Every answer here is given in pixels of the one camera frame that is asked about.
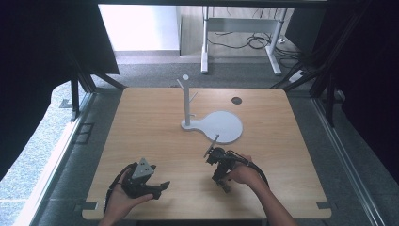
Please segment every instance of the white desk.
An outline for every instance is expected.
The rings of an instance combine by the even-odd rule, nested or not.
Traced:
[[[210,31],[224,31],[224,32],[259,32],[259,33],[273,33],[272,42],[266,46],[266,53],[269,57],[270,63],[273,67],[275,75],[281,74],[281,69],[274,56],[279,33],[284,24],[285,14],[287,8],[283,8],[280,12],[278,20],[270,19],[234,19],[234,18],[209,18],[209,7],[205,7],[203,17],[203,42],[201,52],[201,66],[202,73],[208,73],[208,32]]]

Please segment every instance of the desk leg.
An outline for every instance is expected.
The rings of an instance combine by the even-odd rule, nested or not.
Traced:
[[[281,14],[279,15],[279,20],[276,25],[276,29],[273,34],[272,42],[269,46],[266,46],[267,56],[269,57],[270,63],[272,64],[273,71],[275,75],[281,75],[281,69],[274,56],[274,51],[276,49],[277,40],[279,39],[279,33],[281,32],[282,26],[284,24],[285,14],[287,14],[287,8],[283,8]]]
[[[202,42],[202,53],[200,59],[200,72],[208,73],[208,11],[209,7],[205,7],[204,18],[203,18],[203,42]]]

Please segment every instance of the white wall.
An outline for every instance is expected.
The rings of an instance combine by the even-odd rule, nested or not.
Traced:
[[[114,51],[179,50],[175,6],[99,5]]]

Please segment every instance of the human arm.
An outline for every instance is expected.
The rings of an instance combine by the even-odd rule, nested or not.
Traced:
[[[122,174],[118,183],[115,185],[99,226],[115,225],[118,221],[125,218],[135,206],[153,198],[152,194],[140,196],[136,199],[129,198],[120,184],[126,172],[127,170]]]
[[[250,156],[243,155],[243,157],[251,161]],[[261,202],[270,225],[297,226],[293,217],[288,213],[281,202],[279,202],[255,169],[242,163],[236,163],[234,169],[228,173],[225,179],[233,179],[237,183],[246,184],[252,189]]]

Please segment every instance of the black circular mark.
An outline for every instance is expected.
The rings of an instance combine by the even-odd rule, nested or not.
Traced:
[[[239,98],[239,97],[233,97],[233,98],[231,99],[231,101],[232,101],[232,103],[235,104],[235,105],[240,105],[241,103],[243,103],[243,100],[242,100],[241,98]]]

